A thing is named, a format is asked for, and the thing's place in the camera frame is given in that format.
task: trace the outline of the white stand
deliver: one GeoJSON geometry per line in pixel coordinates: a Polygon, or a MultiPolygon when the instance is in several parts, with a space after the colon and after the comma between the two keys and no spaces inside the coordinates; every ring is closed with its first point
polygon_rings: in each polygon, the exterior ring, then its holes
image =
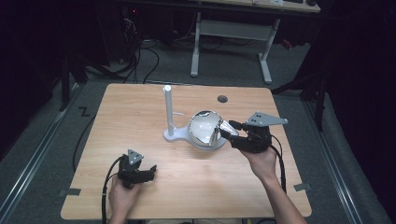
{"type": "Polygon", "coordinates": [[[191,62],[191,76],[198,76],[200,35],[216,35],[266,41],[264,53],[259,54],[259,60],[262,66],[264,82],[266,84],[271,84],[272,79],[266,60],[268,53],[270,52],[270,48],[274,42],[279,23],[280,19],[277,19],[273,26],[253,25],[227,21],[207,21],[201,20],[201,13],[198,12],[195,28],[195,45],[191,62]]]}
{"type": "Polygon", "coordinates": [[[201,150],[205,151],[213,151],[216,150],[220,147],[222,147],[226,139],[220,138],[218,142],[212,146],[212,147],[201,147],[196,145],[192,140],[190,136],[190,128],[189,125],[183,127],[183,128],[176,128],[173,124],[173,108],[172,108],[172,88],[169,85],[166,85],[163,88],[163,91],[165,93],[165,101],[166,101],[166,117],[168,121],[168,129],[163,132],[163,137],[167,142],[175,142],[175,141],[186,141],[190,143],[192,146],[199,148],[201,150]]]}

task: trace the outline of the right hand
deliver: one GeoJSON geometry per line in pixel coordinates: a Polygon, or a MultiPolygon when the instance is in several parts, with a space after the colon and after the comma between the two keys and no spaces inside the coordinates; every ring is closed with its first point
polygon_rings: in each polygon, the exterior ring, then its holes
{"type": "Polygon", "coordinates": [[[277,181],[276,153],[271,148],[268,147],[260,153],[240,151],[248,159],[253,174],[257,176],[261,182],[277,181]]]}

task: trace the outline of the metal bracket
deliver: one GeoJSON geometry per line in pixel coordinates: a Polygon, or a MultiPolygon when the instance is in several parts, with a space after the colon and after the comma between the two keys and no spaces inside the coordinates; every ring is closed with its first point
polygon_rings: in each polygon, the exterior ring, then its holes
{"type": "Polygon", "coordinates": [[[133,165],[141,160],[143,160],[144,156],[131,150],[128,149],[128,159],[129,159],[129,164],[133,165]]]}
{"type": "Polygon", "coordinates": [[[287,119],[280,119],[271,115],[263,114],[260,111],[256,111],[246,122],[247,125],[256,127],[265,127],[276,124],[287,124],[287,119]]]}

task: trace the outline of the wooden table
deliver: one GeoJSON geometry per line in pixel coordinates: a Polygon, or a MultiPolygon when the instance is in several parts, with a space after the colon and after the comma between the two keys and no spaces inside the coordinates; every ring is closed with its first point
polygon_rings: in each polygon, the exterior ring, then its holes
{"type": "MultiPolygon", "coordinates": [[[[279,116],[272,94],[264,88],[172,86],[177,127],[187,125],[202,110],[223,119],[244,122],[255,111],[279,116]],[[228,102],[218,102],[225,95],[228,102]]],[[[110,84],[81,156],[62,209],[64,219],[100,219],[102,187],[116,158],[131,148],[145,156],[141,170],[157,164],[154,181],[144,184],[129,218],[273,217],[271,205],[248,160],[229,142],[202,151],[184,141],[166,142],[165,99],[161,85],[110,84]]],[[[287,136],[281,125],[271,127],[284,150],[288,194],[303,216],[311,214],[287,136]]],[[[107,216],[111,217],[107,202],[107,216]]]]}

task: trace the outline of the hand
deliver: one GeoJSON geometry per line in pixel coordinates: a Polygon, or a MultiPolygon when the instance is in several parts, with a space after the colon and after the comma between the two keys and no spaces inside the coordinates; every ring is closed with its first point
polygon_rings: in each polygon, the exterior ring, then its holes
{"type": "Polygon", "coordinates": [[[269,181],[277,181],[276,177],[276,153],[267,148],[260,153],[250,153],[240,150],[248,159],[253,174],[264,184],[269,181]]]}
{"type": "Polygon", "coordinates": [[[134,207],[141,186],[142,184],[135,184],[132,189],[126,189],[122,185],[122,180],[116,175],[113,176],[111,190],[108,196],[113,215],[109,223],[116,224],[126,222],[129,212],[134,207]]]}

